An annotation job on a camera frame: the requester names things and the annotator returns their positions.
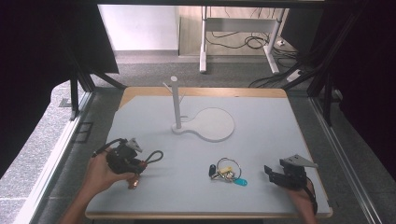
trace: blue key tag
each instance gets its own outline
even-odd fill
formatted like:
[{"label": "blue key tag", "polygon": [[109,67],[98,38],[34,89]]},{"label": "blue key tag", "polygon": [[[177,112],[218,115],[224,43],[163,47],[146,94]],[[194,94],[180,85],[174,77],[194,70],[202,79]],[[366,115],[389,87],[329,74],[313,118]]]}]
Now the blue key tag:
[{"label": "blue key tag", "polygon": [[246,186],[248,184],[246,179],[242,179],[242,178],[235,179],[234,183],[240,186]]}]

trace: white wall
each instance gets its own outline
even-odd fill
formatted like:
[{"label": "white wall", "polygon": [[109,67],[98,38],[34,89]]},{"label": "white wall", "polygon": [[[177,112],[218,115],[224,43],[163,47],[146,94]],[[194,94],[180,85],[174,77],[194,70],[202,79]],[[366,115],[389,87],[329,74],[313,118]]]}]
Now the white wall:
[{"label": "white wall", "polygon": [[100,5],[113,50],[178,49],[178,9]]}]

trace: floor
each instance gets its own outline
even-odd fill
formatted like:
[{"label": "floor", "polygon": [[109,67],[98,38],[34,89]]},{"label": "floor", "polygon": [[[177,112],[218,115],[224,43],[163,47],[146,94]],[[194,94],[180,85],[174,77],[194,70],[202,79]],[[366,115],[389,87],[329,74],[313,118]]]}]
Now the floor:
[{"label": "floor", "polygon": [[[257,78],[272,75],[262,56],[262,50],[244,56],[210,56],[206,75],[199,74],[199,59],[194,56],[195,51],[187,50],[181,56],[173,51],[138,52],[138,55],[136,52],[121,51],[116,54],[120,75],[109,75],[127,86],[161,86],[166,78],[177,75],[185,80],[184,86],[245,88]],[[49,187],[43,194],[43,200],[38,205],[32,223],[56,222],[78,189],[92,150],[104,143],[111,127],[122,91],[113,88],[100,78],[95,76],[92,78],[97,89],[88,102],[89,110],[81,120],[84,125],[93,124],[91,134],[83,135],[86,126],[79,126],[77,134],[73,136],[71,144],[65,151],[64,158],[60,161],[60,168],[48,183]],[[328,129],[320,122],[315,102],[307,98],[304,93],[307,85],[309,82],[293,88],[288,91],[288,96],[307,146],[311,149],[314,160],[322,167],[318,171],[329,196],[329,205],[333,208],[333,216],[322,219],[320,223],[373,223],[368,221],[363,207],[363,204],[370,203],[374,205],[382,223],[396,223],[395,181],[344,118],[337,103],[332,104],[333,126]],[[80,98],[82,95],[82,90],[79,90]],[[20,214],[20,210],[30,198],[51,151],[57,145],[65,126],[70,122],[70,107],[67,107],[69,98],[67,82],[53,90],[51,104],[46,114],[22,149],[20,156],[0,180],[0,223],[14,223],[16,217],[23,215]],[[320,98],[316,99],[316,102],[320,105]],[[332,133],[336,135],[335,142],[329,138],[329,134]],[[341,145],[342,153],[334,149],[333,145],[337,144]],[[345,162],[343,158],[347,158],[347,163],[353,168],[352,171],[345,169],[345,165],[342,164]],[[368,198],[368,202],[361,201],[361,191],[356,191],[354,185],[362,186],[363,192],[368,196],[362,198]],[[95,223],[132,222],[164,223],[164,220],[95,220]],[[216,223],[221,222],[248,223],[246,220],[216,221]],[[297,219],[265,219],[249,222],[299,223]]]}]

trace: gray floor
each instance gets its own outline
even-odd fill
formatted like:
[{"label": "gray floor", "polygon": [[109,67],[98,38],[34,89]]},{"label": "gray floor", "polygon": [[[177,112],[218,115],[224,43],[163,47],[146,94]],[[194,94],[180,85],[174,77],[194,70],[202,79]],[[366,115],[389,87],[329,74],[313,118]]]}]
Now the gray floor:
[{"label": "gray floor", "polygon": [[[111,75],[128,86],[161,86],[170,76],[177,76],[180,85],[186,87],[247,87],[248,84],[270,69],[260,57],[211,57],[208,72],[199,74],[196,57],[177,57],[172,52],[139,57],[118,54],[120,75]],[[97,77],[98,86],[89,102],[88,113],[83,119],[92,130],[86,135],[76,134],[54,179],[51,181],[44,200],[33,223],[55,223],[78,190],[88,158],[106,141],[114,113],[120,103],[122,91],[111,87]],[[313,159],[319,164],[319,175],[329,196],[333,216],[320,223],[368,223],[344,170],[334,155],[329,139],[320,124],[312,102],[304,90],[303,83],[288,92],[290,104],[300,125],[304,139]],[[53,91],[49,109],[31,139],[0,180],[0,223],[13,223],[23,203],[29,196],[47,157],[68,121],[70,108],[58,107],[63,98],[69,98],[68,83]],[[371,149],[349,125],[338,104],[332,105],[332,128],[366,188],[383,223],[396,223],[396,184],[381,165]],[[132,220],[95,220],[95,223],[131,223]],[[136,220],[135,223],[164,223],[163,220]],[[217,220],[216,223],[300,223],[297,219],[268,220]]]}]

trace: key ring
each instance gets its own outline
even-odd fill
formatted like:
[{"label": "key ring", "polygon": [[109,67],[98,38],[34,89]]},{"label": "key ring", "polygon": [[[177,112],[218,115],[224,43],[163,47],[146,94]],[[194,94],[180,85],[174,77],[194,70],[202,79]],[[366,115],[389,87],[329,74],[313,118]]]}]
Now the key ring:
[{"label": "key ring", "polygon": [[[232,161],[233,163],[235,163],[235,164],[238,166],[238,168],[239,168],[239,176],[238,176],[238,177],[235,177],[235,176],[233,176],[233,175],[232,175],[232,176],[227,176],[226,174],[223,174],[223,173],[220,171],[221,169],[219,168],[219,165],[220,165],[223,161]],[[235,180],[239,179],[239,178],[241,177],[241,174],[242,174],[242,168],[241,168],[241,166],[239,165],[239,163],[236,162],[235,160],[232,160],[232,159],[229,159],[229,158],[221,158],[221,159],[218,161],[217,168],[218,168],[217,174],[220,175],[223,179],[228,180],[228,181],[230,181],[230,182],[234,182]]]},{"label": "key ring", "polygon": [[[151,161],[151,160],[150,160],[151,157],[154,156],[154,155],[157,154],[157,153],[160,153],[160,154],[161,154],[160,158]],[[156,151],[153,151],[153,152],[148,156],[148,158],[145,160],[145,163],[146,163],[146,164],[150,164],[150,163],[153,163],[153,162],[156,162],[156,161],[160,161],[160,160],[162,160],[162,159],[163,159],[163,152],[160,151],[160,150],[156,150]]]}]

